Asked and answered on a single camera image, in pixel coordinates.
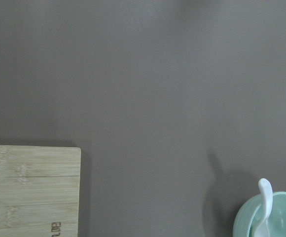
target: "engraved logo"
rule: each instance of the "engraved logo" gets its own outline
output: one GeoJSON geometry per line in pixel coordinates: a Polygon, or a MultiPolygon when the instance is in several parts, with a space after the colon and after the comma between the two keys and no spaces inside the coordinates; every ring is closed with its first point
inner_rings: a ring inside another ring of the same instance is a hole
{"type": "Polygon", "coordinates": [[[51,232],[58,232],[57,234],[52,235],[52,237],[60,236],[61,234],[61,222],[52,222],[51,224],[51,232]]]}

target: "gray surface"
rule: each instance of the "gray surface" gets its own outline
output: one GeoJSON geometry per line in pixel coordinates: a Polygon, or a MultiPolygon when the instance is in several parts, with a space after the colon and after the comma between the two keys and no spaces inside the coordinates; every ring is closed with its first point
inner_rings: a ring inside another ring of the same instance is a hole
{"type": "Polygon", "coordinates": [[[286,1],[0,1],[0,144],[82,148],[81,237],[231,236],[286,191],[286,1]]]}

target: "wood grain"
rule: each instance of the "wood grain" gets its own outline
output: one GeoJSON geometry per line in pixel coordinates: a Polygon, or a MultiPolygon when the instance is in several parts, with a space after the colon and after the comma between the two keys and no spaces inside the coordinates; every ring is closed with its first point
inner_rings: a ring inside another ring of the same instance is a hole
{"type": "Polygon", "coordinates": [[[80,154],[0,146],[0,237],[77,236],[80,154]],[[61,226],[51,232],[52,223],[61,226]]]}

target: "mint green bowl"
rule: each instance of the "mint green bowl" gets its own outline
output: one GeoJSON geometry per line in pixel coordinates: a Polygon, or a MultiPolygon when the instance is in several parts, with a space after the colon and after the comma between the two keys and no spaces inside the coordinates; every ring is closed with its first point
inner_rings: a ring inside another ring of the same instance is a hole
{"type": "MultiPolygon", "coordinates": [[[[238,211],[234,222],[233,237],[251,237],[252,227],[261,216],[261,195],[257,195],[245,202],[238,211]]],[[[270,237],[286,237],[286,192],[273,193],[268,227],[270,237]]]]}

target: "plastic spoon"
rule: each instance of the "plastic spoon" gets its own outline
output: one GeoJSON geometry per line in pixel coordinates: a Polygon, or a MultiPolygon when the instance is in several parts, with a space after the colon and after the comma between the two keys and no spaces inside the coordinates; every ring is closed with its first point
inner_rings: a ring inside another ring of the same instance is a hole
{"type": "Polygon", "coordinates": [[[262,197],[262,218],[252,229],[252,237],[270,237],[268,218],[272,209],[272,187],[268,180],[260,179],[258,182],[262,197]]]}

